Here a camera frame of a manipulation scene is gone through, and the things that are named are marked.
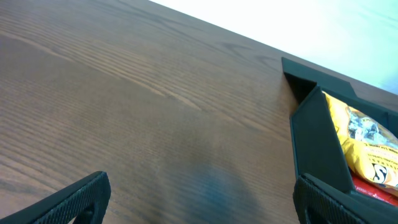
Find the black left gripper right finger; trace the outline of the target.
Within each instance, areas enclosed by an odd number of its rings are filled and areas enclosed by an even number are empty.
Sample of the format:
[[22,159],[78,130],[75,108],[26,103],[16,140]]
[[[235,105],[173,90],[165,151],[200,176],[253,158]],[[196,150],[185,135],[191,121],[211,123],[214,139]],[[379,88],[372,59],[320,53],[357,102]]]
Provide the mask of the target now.
[[397,224],[397,207],[361,193],[346,194],[310,174],[296,180],[293,201],[300,223]]

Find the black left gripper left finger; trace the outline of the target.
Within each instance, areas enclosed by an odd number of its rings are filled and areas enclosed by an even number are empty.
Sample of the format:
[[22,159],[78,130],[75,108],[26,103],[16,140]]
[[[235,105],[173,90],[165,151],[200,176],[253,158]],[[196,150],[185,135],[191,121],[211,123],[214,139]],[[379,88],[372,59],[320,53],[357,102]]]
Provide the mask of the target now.
[[96,171],[1,219],[3,224],[102,224],[111,196],[108,175]]

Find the dark green box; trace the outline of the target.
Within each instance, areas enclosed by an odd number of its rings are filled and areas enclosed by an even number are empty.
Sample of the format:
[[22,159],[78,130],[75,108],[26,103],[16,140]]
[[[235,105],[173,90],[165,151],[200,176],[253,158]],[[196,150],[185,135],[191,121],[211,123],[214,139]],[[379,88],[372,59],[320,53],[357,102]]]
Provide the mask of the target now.
[[325,94],[374,118],[393,134],[397,112],[357,97],[349,82],[293,60],[282,58],[282,70],[298,102],[290,117],[296,174],[310,174],[344,193],[353,191]]

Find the red Hacks candy bag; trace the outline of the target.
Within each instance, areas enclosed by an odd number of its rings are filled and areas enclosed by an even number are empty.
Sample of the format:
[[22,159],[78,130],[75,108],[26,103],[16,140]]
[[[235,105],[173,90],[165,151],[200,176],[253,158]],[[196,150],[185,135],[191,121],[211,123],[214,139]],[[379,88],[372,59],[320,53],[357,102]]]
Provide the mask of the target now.
[[354,187],[357,192],[360,192],[367,196],[376,198],[383,202],[389,203],[395,207],[397,206],[397,197],[395,195],[392,195],[390,193],[387,193],[387,192],[375,187],[374,185],[370,184],[369,182],[358,177],[352,171],[350,172],[350,174],[351,174],[351,178],[354,183]]

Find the yellow Hacks candy bag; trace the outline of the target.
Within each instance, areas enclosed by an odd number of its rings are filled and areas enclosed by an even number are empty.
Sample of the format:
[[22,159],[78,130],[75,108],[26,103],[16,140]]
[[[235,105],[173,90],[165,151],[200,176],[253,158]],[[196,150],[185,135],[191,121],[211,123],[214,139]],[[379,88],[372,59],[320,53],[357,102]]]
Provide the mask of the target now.
[[397,195],[397,138],[375,119],[325,93],[347,165],[358,177]]

